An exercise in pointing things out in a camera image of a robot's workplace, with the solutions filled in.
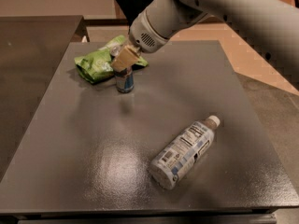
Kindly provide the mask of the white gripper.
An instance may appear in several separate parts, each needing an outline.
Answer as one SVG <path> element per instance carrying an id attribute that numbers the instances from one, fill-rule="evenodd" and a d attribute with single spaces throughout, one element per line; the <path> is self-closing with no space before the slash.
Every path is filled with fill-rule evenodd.
<path id="1" fill-rule="evenodd" d="M 116 72 L 135 64 L 140 51 L 153 53 L 163 47 L 179 31 L 203 21 L 208 14 L 188 7 L 179 0 L 153 0 L 134 20 L 129 40 L 114 58 L 111 67 Z"/>

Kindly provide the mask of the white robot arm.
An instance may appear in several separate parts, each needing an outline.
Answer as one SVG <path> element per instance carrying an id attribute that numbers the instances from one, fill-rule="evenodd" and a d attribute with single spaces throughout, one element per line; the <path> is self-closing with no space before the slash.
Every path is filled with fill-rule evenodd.
<path id="1" fill-rule="evenodd" d="M 299 87 L 299 9 L 279 0 L 116 0 L 129 41 L 144 53 L 212 15 L 225 22 L 294 87 Z"/>

